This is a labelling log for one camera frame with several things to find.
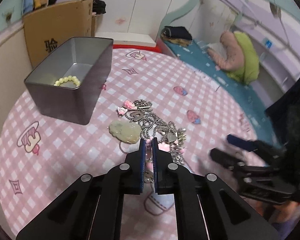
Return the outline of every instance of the green pillow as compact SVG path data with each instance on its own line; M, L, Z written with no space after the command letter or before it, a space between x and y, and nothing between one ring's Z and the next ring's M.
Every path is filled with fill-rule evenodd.
M258 78L259 57L247 34L242 32L234 32L234 36L244 54L244 67L233 72L228 72L227 75L228 77L233 78L240 83L248 85Z

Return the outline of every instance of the cardboard box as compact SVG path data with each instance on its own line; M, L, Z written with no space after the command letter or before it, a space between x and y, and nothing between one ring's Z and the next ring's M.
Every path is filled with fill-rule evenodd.
M76 0L48 6L23 17L32 67L71 37L91 36L93 0Z
M92 21L91 21L91 37L96 36L96 31L98 29L98 18L101 14L92 13Z

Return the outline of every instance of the metal chain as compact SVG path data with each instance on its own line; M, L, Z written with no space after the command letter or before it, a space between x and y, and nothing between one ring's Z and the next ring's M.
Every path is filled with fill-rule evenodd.
M162 120L159 116L157 116L155 113L153 113L151 108L140 108L145 106L152 106L152 103L150 101L145 101L143 99L141 100L135 100L134 105L138 108L137 111L140 111L143 113L143 117L138 120L138 124L141 127L141 138L149 139L150 134L149 131L156 125L153 129L152 136L155 137L156 132L159 132L162 134L162 139L158 141L158 143L166 142L167 141L167 134L177 134L178 138L178 145L175 146L173 143L170 143L170 153L173 159L173 162L183 165L184 160L181 153L179 153L179 149L183 148L183 141L185 140L185 135L183 134L183 130L179 129L177 130L176 125L174 122L170 121L166 123L164 120ZM130 120L130 122L133 122L134 116L129 116L129 112L125 113L125 117Z

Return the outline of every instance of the chinese character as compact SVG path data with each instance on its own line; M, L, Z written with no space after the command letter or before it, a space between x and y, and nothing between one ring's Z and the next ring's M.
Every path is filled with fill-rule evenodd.
M49 53L55 50L58 46L58 42L55 41L54 38L52 38L51 41L44 41L44 43L46 44L46 51L48 51Z

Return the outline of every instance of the plush toy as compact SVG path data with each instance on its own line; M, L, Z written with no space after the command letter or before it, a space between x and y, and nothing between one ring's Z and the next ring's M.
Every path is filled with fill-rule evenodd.
M259 75L259 57L247 34L225 31L221 34L220 42L226 50L224 59L215 50L209 48L208 54L227 75L234 80L249 84Z

